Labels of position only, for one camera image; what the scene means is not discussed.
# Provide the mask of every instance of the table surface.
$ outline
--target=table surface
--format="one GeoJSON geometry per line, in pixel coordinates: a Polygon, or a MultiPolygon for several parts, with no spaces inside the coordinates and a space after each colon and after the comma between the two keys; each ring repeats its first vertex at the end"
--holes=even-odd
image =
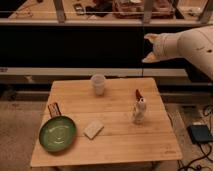
{"type": "MultiPolygon", "coordinates": [[[[96,96],[90,80],[55,81],[47,105],[57,102],[61,113],[74,120],[77,138],[67,150],[46,152],[36,141],[31,166],[65,166],[181,159],[176,136],[152,78],[107,79],[103,96],[96,96]],[[147,100],[143,123],[132,121],[135,90],[147,100]],[[104,129],[93,139],[84,128],[100,120],[104,129]]],[[[50,119],[46,107],[41,126],[50,119]]]]}

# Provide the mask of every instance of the table leg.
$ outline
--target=table leg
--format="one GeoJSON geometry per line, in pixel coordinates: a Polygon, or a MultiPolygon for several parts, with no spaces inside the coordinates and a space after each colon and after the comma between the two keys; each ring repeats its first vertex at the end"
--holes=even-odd
{"type": "Polygon", "coordinates": [[[52,166],[51,171],[61,171],[61,169],[59,169],[57,166],[52,166]]]}
{"type": "Polygon", "coordinates": [[[156,171],[158,166],[162,163],[161,161],[155,161],[151,162],[152,163],[152,171],[156,171]]]}

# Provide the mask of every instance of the white sponge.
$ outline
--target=white sponge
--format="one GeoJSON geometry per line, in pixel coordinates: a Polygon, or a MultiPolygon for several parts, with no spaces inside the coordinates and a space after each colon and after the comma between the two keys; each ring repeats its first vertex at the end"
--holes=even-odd
{"type": "Polygon", "coordinates": [[[104,125],[98,121],[95,120],[91,122],[85,129],[84,134],[92,140],[102,129],[104,128],[104,125]]]}

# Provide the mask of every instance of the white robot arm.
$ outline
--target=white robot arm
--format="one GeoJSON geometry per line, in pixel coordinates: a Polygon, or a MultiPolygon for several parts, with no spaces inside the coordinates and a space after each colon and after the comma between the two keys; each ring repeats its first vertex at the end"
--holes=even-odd
{"type": "Polygon", "coordinates": [[[153,53],[144,63],[173,58],[185,58],[213,80],[213,26],[190,29],[179,33],[147,34],[153,43],[153,53]]]}

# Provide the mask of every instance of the white paper cup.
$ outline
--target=white paper cup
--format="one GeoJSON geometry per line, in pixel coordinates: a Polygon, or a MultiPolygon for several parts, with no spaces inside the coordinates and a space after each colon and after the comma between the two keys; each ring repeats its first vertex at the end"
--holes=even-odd
{"type": "Polygon", "coordinates": [[[95,74],[91,77],[92,87],[95,91],[95,94],[98,96],[104,94],[105,79],[105,76],[102,74],[95,74]]]}

